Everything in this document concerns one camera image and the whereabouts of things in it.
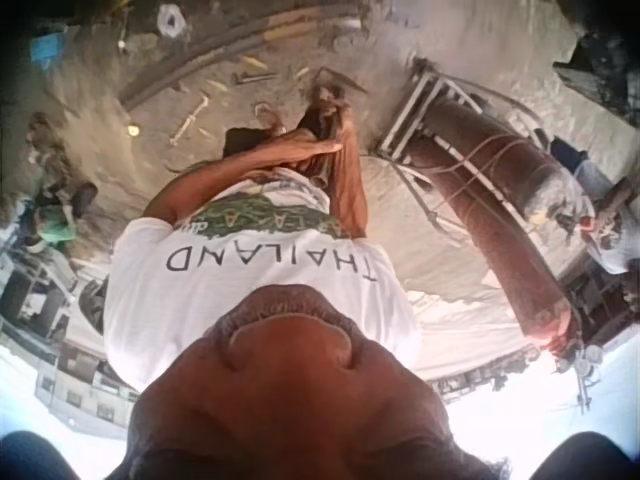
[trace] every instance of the building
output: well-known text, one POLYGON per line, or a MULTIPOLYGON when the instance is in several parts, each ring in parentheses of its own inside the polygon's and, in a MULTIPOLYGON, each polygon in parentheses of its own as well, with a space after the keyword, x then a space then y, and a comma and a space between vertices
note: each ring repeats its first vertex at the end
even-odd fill
POLYGON ((64 257, 0 254, 0 344, 37 370, 35 396, 74 431, 126 439, 138 393, 109 366, 76 292, 96 281, 64 257))
POLYGON ((96 371, 90 383, 54 366, 38 371, 35 396, 80 433, 125 440, 136 392, 96 371))

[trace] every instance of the sky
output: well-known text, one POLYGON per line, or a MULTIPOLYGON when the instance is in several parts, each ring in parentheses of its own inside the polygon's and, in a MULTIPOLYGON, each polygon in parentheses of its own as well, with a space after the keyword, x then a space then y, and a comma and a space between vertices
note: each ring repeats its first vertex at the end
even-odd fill
MULTIPOLYGON (((591 411, 581 415, 573 370, 551 374, 543 355, 523 374, 512 375, 500 392, 483 389, 448 407, 460 446, 486 460, 511 460, 512 480, 526 480, 560 443, 581 431, 611 438, 628 455, 640 452, 640 327, 605 355, 590 394, 591 411)), ((0 435, 31 430, 54 444, 82 479, 104 478, 122 460, 123 441, 71 431, 33 395, 36 371, 0 347, 0 435)))

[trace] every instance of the dirt ground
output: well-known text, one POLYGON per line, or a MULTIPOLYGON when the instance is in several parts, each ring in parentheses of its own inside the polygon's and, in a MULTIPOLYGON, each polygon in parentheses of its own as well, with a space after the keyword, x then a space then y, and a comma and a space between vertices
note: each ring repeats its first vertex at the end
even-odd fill
MULTIPOLYGON (((286 124, 294 127, 304 112, 314 72, 321 66, 350 76, 369 91, 369 95, 349 94, 358 116, 362 152, 371 151, 389 126, 408 84, 408 59, 419 55, 443 72, 525 103, 542 117, 549 132, 589 150, 613 180, 635 161, 640 145, 635 131, 565 88, 552 71, 552 63, 566 61, 576 43, 555 2, 364 2, 368 28, 362 33, 328 40, 323 32, 250 52, 269 71, 278 73, 277 80, 236 87, 230 81, 233 73, 261 70, 240 59, 222 62, 186 78, 176 88, 165 89, 128 115, 117 94, 148 65, 212 31, 294 5, 284 0, 178 1, 189 31, 171 40, 159 36, 155 27, 160 3, 133 2, 127 56, 119 55, 115 48, 117 32, 99 26, 76 36, 63 60, 47 72, 44 83, 50 92, 75 113, 62 111, 51 102, 29 101, 29 108, 46 103, 71 160, 100 189, 72 249, 82 260, 107 265, 112 242, 127 221, 139 215, 153 194, 173 178, 166 166, 180 169, 219 158, 227 128, 259 126, 252 114, 256 102, 270 102, 286 124), (296 73, 304 68, 309 73, 297 78, 296 73), (224 84, 226 91, 212 81, 224 84), (209 106, 178 145, 171 146, 169 138, 200 102, 202 92, 210 96, 209 106), (127 133, 132 123, 141 129, 136 138, 127 133)), ((400 281, 406 290, 415 292, 413 301, 422 312, 425 354, 418 367, 422 375, 433 378, 457 373, 461 365, 472 368, 523 346, 525 340, 503 293, 490 286, 491 282, 482 282, 488 268, 471 242, 461 248, 448 245, 388 165, 365 157, 362 162, 370 203, 368 235, 388 251, 400 281), (462 314, 452 316, 449 307, 455 305, 464 307, 458 309, 462 314), (469 331, 477 319, 484 325, 482 332, 473 334, 465 348, 481 353, 467 355, 460 362, 446 358, 443 351, 437 362, 431 360, 441 338, 431 335, 438 318, 446 319, 441 324, 445 335, 469 331)), ((435 192, 427 198, 430 205, 439 201, 435 192)), ((446 210, 443 215, 454 218, 446 210)), ((564 235, 551 227, 536 232, 535 241, 556 273, 580 251, 575 242, 566 247, 564 235)))

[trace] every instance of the white plastic bag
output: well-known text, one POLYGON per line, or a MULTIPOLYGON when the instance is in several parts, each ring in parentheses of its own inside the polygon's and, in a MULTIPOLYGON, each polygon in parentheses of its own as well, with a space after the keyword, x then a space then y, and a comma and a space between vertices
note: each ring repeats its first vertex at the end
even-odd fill
POLYGON ((187 22, 176 4, 169 3, 160 5, 160 10, 158 11, 158 30, 160 30, 163 37, 176 38, 182 33, 186 26, 187 22))

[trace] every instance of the green graphic on shirt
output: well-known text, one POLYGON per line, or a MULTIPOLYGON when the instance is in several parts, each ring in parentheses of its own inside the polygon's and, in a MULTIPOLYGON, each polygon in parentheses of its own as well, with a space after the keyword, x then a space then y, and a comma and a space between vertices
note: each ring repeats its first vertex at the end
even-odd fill
POLYGON ((252 230, 293 233, 317 230, 333 238, 349 238, 330 215, 304 205, 277 206, 264 195, 238 192, 211 202, 182 227, 209 239, 252 230))

